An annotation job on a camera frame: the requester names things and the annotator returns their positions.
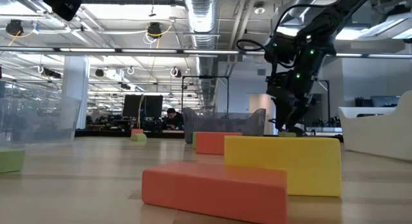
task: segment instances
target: transparent plastic enclosure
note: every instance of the transparent plastic enclosure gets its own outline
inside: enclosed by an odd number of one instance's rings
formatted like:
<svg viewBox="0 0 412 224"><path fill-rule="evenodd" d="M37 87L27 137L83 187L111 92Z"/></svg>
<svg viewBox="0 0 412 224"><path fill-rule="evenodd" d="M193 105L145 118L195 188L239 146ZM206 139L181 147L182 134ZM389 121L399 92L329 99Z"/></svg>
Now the transparent plastic enclosure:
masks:
<svg viewBox="0 0 412 224"><path fill-rule="evenodd" d="M241 132L245 136L263 136L265 132L266 110L255 113L213 113L198 115L191 108L183 108L185 141L192 143L196 131Z"/></svg>
<svg viewBox="0 0 412 224"><path fill-rule="evenodd" d="M0 80L0 147L70 145L81 101Z"/></svg>

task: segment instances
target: wooden floor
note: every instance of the wooden floor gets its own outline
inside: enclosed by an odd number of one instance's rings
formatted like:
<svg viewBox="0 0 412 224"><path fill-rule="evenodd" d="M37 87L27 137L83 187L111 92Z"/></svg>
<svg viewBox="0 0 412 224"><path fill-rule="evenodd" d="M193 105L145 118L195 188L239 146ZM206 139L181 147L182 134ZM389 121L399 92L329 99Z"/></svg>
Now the wooden floor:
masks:
<svg viewBox="0 0 412 224"><path fill-rule="evenodd" d="M412 223L412 163L349 152L342 158L342 199L289 197L290 224ZM73 147L29 150L22 173L0 174L0 223L242 223L144 205L142 171L175 160L222 163L196 156L183 140L84 137Z"/></svg>

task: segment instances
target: metal duct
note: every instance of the metal duct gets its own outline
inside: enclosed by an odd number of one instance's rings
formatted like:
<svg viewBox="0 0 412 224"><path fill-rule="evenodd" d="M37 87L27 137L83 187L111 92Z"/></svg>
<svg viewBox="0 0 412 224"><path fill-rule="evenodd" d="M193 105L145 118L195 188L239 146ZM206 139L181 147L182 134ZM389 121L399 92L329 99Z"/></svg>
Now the metal duct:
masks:
<svg viewBox="0 0 412 224"><path fill-rule="evenodd" d="M191 32L214 33L217 30L218 0L184 0L187 6ZM216 36L192 36L192 43L196 49L215 49ZM196 72L198 75L217 75L218 60L215 57L197 57ZM216 79L202 79L200 81L203 103L211 105L214 96Z"/></svg>
<svg viewBox="0 0 412 224"><path fill-rule="evenodd" d="M300 5L300 4L309 4L312 5L316 2L316 0L290 0L289 6L292 5ZM282 23L291 21L292 19L299 19L303 18L305 13L308 12L310 8L293 8L288 14L282 19Z"/></svg>

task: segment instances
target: white column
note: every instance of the white column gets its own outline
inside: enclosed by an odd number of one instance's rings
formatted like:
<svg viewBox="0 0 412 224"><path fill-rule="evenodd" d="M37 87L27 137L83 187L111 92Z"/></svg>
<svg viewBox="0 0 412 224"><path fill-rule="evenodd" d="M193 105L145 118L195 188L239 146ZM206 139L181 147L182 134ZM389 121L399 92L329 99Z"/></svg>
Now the white column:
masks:
<svg viewBox="0 0 412 224"><path fill-rule="evenodd" d="M76 127L80 129L86 127L89 74L90 64L86 56L65 56L62 94L82 101Z"/></svg>

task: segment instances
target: orange foam block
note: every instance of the orange foam block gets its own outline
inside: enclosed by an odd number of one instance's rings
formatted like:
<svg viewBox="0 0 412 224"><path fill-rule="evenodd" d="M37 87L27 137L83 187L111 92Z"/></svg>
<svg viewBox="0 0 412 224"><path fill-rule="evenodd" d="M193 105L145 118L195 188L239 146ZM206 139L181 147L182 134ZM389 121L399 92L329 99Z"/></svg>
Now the orange foam block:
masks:
<svg viewBox="0 0 412 224"><path fill-rule="evenodd" d="M133 136L134 134L144 134L144 130L143 129L132 129L131 136Z"/></svg>
<svg viewBox="0 0 412 224"><path fill-rule="evenodd" d="M253 223L287 224L284 171L167 163L143 172L146 204Z"/></svg>
<svg viewBox="0 0 412 224"><path fill-rule="evenodd" d="M225 154L225 136L241 136L242 133L196 132L197 154Z"/></svg>

